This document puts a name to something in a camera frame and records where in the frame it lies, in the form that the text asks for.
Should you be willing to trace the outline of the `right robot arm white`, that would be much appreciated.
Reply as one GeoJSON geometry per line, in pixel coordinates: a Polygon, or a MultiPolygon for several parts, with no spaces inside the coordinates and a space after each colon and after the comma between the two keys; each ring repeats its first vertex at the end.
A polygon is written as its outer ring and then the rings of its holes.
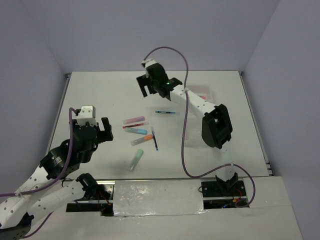
{"type": "Polygon", "coordinates": [[[142,95],[158,94],[171,102],[185,107],[182,137],[181,137],[181,163],[185,174],[193,179],[205,177],[213,172],[228,167],[231,163],[222,163],[220,166],[201,175],[191,175],[187,171],[185,164],[185,136],[187,127],[188,113],[201,120],[201,138],[210,148],[221,150],[224,144],[232,138],[233,127],[228,109],[225,105],[215,105],[201,98],[186,87],[186,84],[177,78],[169,78],[164,67],[153,59],[143,60],[141,63],[145,74],[136,78],[142,95]]]}

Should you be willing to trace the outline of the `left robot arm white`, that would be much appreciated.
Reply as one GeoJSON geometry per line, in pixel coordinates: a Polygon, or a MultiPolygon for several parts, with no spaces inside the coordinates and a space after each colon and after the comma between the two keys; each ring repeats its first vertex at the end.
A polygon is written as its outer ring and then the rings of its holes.
{"type": "Polygon", "coordinates": [[[31,236],[32,225],[64,204],[77,200],[100,199],[108,201],[110,193],[89,173],[82,173],[63,188],[53,191],[41,189],[49,183],[60,183],[88,163],[98,145],[112,141],[112,126],[108,118],[101,119],[104,129],[88,123],[72,121],[72,146],[69,139],[51,149],[40,161],[28,180],[0,205],[0,238],[20,240],[31,236]]]}

